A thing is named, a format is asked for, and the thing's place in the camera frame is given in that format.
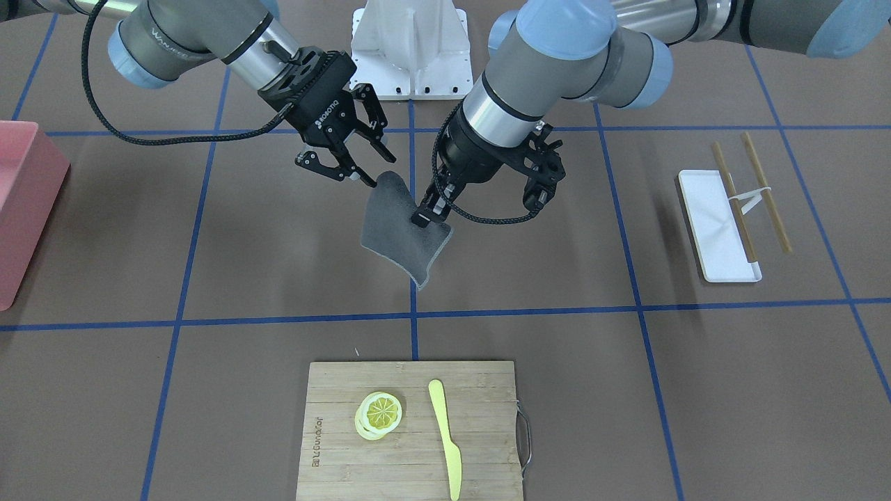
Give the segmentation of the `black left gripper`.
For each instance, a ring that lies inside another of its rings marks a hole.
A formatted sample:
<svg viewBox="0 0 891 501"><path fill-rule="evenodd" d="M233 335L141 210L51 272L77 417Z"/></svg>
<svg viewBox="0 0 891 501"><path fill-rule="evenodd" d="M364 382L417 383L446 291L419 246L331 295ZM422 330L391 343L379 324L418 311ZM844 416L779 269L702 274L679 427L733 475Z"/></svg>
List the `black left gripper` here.
<svg viewBox="0 0 891 501"><path fill-rule="evenodd" d="M506 147L492 145L470 125L464 106L455 105L434 140L434 181L441 188L452 185L449 199L454 200L466 184L487 183L504 164ZM430 183L411 222L426 228L429 223L443 223L452 211L441 191Z"/></svg>

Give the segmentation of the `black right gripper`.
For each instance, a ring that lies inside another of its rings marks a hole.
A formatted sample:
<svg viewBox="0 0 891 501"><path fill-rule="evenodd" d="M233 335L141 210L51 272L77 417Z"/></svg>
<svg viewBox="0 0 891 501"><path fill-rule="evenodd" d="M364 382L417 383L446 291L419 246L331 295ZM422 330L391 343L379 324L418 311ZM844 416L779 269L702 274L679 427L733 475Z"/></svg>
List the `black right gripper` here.
<svg viewBox="0 0 891 501"><path fill-rule="evenodd" d="M362 181L375 188L377 181L356 164L344 139L354 130L388 163L395 163L397 157L383 141L388 120L373 85L359 83L351 94L346 90L355 72L356 64L343 51L300 47L283 72L258 94L276 111L293 104L285 121L299 131L305 143L294 159L298 167L330 180ZM355 125L353 98L365 108L367 122L359 120ZM324 148L334 156L334 167L321 162L320 151Z"/></svg>

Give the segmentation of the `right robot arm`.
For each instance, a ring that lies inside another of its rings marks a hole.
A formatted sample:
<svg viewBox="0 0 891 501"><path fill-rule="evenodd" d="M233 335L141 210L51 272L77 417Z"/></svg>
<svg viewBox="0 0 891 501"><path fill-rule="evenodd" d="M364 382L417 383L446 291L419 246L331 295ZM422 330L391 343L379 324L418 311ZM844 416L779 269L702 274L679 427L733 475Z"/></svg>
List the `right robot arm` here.
<svg viewBox="0 0 891 501"><path fill-rule="evenodd" d="M3 1L2 20L35 14L83 14L81 83L93 114L109 133L132 145L241 141L281 123L296 129L299 167L331 180L376 181L353 159L347 140L365 139L385 161L396 158L384 142L388 121L375 89L354 83L356 64L343 51L303 47L279 20L274 1ZM164 88L188 70L219 60L276 111L263 127L241 134L142 139L112 126L99 108L89 77L93 26L117 19L107 51L115 70L139 88Z"/></svg>

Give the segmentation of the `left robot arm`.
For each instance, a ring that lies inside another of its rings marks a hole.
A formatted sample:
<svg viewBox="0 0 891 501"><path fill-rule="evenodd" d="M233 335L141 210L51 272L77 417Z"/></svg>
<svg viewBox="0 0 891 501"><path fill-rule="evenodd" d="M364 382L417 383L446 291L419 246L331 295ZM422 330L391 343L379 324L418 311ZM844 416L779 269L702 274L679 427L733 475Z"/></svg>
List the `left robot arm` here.
<svg viewBox="0 0 891 501"><path fill-rule="evenodd" d="M888 1L528 1L497 19L489 60L451 112L432 153L433 178L411 221L425 228L455 212L468 184L502 167L525 175L534 218L565 177L543 117L560 100L634 110L654 104L672 78L671 45L713 39L810 58L862 51L889 22Z"/></svg>

